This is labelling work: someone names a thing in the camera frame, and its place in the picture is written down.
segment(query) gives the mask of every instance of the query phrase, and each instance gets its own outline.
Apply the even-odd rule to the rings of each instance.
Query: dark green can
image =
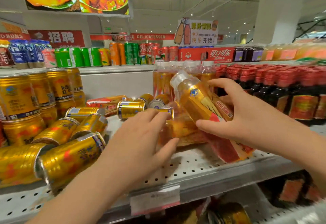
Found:
[[[125,43],[124,44],[124,54],[125,54],[125,61],[126,65],[134,65],[134,53],[133,53],[133,45],[132,43]]]
[[[83,47],[80,50],[81,50],[81,53],[82,53],[83,58],[84,58],[84,65],[86,67],[90,67],[91,66],[91,61],[89,59],[88,48]]]
[[[72,67],[69,55],[69,48],[60,48],[60,57],[62,67]]]
[[[139,56],[139,44],[132,43],[132,52],[134,54],[135,64],[141,64],[141,57]]]
[[[91,67],[102,66],[101,54],[98,48],[92,47],[88,48],[89,60],[91,62]]]
[[[61,60],[61,54],[60,54],[60,48],[55,49],[55,60],[57,61],[58,67],[63,67],[62,60]]]
[[[72,67],[85,67],[84,57],[79,47],[69,48],[69,56]]]

